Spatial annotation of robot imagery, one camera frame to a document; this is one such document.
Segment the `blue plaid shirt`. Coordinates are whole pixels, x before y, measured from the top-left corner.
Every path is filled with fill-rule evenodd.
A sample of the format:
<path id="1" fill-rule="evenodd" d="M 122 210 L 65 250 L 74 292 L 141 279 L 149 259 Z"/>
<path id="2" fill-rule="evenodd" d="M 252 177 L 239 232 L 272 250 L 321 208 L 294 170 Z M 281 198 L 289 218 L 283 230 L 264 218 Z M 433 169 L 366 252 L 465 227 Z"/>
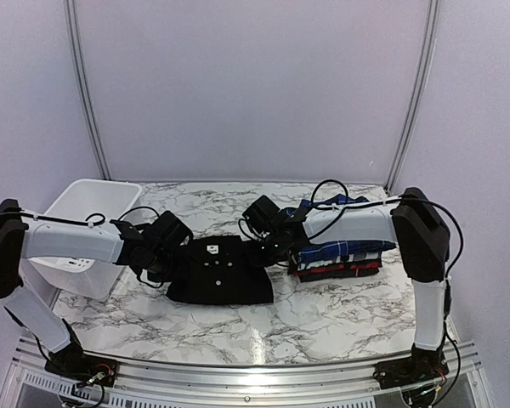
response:
<path id="1" fill-rule="evenodd" d="M 372 218 L 390 214 L 391 206 L 338 194 L 314 205 L 302 200 L 300 208 L 308 208 L 303 224 L 309 244 L 293 248 L 291 256 L 297 264 L 311 264 L 365 252 L 386 252 L 396 248 L 396 236 L 389 230 L 391 221 L 373 223 Z"/>

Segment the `black long sleeve shirt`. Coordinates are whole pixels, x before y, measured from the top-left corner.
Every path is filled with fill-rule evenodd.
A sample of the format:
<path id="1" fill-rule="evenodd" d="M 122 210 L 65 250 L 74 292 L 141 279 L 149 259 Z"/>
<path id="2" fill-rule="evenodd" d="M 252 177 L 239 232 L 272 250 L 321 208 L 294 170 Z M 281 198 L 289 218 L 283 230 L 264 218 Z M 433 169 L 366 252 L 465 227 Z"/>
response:
<path id="1" fill-rule="evenodd" d="M 238 235 L 194 239 L 173 264 L 166 297 L 177 303 L 229 306 L 274 302 L 265 268 L 248 256 L 250 243 Z"/>

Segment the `red black plaid shirt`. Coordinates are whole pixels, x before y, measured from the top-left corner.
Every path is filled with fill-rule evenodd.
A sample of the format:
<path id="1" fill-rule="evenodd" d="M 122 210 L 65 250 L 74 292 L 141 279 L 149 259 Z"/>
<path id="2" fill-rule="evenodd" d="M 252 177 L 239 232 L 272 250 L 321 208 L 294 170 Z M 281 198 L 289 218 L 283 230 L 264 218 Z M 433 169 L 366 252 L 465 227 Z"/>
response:
<path id="1" fill-rule="evenodd" d="M 381 266 L 380 262 L 335 263 L 312 269 L 299 270 L 295 273 L 295 276 L 301 282 L 360 278 L 378 274 Z"/>

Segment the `black white patterned shirt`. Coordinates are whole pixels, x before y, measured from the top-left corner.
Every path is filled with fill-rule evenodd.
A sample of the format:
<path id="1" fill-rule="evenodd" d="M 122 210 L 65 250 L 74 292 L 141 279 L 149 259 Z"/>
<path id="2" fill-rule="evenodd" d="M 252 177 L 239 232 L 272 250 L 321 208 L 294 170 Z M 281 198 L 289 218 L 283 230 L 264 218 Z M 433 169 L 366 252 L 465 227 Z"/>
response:
<path id="1" fill-rule="evenodd" d="M 292 266 L 296 268 L 296 270 L 305 270 L 305 269 L 313 269 L 319 268 L 332 264 L 349 264 L 349 263 L 358 263 L 365 261 L 380 261 L 382 258 L 381 252 L 359 252 L 355 254 L 349 254 L 345 256 L 336 256 L 334 258 L 325 259 L 325 260 L 317 260 L 317 261 L 305 261 L 300 263 L 293 263 Z"/>

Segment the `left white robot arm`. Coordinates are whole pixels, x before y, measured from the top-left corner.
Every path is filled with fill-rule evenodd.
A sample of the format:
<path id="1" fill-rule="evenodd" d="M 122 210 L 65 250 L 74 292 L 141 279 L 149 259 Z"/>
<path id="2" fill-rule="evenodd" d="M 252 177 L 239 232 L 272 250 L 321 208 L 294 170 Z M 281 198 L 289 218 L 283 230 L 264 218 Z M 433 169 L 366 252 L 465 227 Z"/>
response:
<path id="1" fill-rule="evenodd" d="M 24 282 L 21 260 L 91 259 L 165 282 L 180 247 L 192 236 L 169 211 L 138 227 L 104 216 L 78 221 L 25 212 L 16 200 L 6 199 L 0 204 L 0 304 L 48 349 L 54 365 L 70 377 L 82 378 L 90 371 L 90 359 L 70 325 Z"/>

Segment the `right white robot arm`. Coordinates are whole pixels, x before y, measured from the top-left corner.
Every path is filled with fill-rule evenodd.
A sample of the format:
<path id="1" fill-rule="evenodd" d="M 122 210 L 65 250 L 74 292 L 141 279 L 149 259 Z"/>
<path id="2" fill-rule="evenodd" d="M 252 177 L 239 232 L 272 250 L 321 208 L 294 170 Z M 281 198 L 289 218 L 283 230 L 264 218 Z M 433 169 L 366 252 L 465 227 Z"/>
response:
<path id="1" fill-rule="evenodd" d="M 254 257 L 268 265 L 287 252 L 338 241 L 378 241 L 399 248 L 401 262 L 415 296 L 416 331 L 404 373 L 421 381 L 443 356 L 451 284 L 446 265 L 451 232 L 435 203 L 418 188 L 386 201 L 309 203 L 288 210 L 266 195 L 242 214 L 261 240 Z"/>

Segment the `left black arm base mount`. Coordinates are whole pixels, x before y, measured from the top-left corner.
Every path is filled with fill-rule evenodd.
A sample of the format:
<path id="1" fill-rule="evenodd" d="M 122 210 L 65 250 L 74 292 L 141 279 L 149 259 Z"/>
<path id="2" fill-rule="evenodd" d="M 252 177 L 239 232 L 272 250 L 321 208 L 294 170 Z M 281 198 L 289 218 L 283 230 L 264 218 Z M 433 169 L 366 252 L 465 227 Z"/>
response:
<path id="1" fill-rule="evenodd" d="M 61 377 L 77 380 L 88 385 L 89 380 L 112 387 L 116 381 L 119 363 L 117 360 L 83 352 L 51 354 L 45 364 L 45 370 Z"/>

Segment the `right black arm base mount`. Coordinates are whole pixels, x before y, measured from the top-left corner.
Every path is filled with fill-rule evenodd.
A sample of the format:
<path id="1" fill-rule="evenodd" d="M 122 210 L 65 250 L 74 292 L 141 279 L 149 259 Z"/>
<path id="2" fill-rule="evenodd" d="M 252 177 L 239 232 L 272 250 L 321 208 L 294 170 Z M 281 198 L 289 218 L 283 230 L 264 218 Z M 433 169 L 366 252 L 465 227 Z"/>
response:
<path id="1" fill-rule="evenodd" d="M 442 379 L 449 373 L 445 357 L 438 351 L 418 349 L 409 357 L 386 360 L 376 363 L 372 374 L 381 389 L 403 387 L 423 383 L 435 378 Z"/>

